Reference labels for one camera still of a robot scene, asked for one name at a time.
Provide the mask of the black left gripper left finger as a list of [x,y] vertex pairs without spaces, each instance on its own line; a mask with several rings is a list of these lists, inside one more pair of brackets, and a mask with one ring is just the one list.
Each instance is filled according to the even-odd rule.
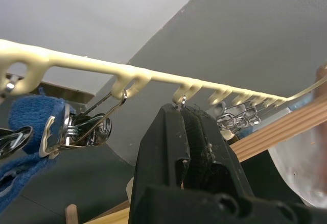
[[129,223],[174,222],[190,164],[182,114],[163,105],[143,136],[134,172]]

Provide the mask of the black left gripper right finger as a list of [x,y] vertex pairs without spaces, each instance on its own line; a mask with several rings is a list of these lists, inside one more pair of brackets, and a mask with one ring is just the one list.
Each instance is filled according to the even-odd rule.
[[195,108],[184,108],[182,117],[190,149],[184,188],[224,193],[234,198],[253,197],[240,162],[221,135],[215,119]]

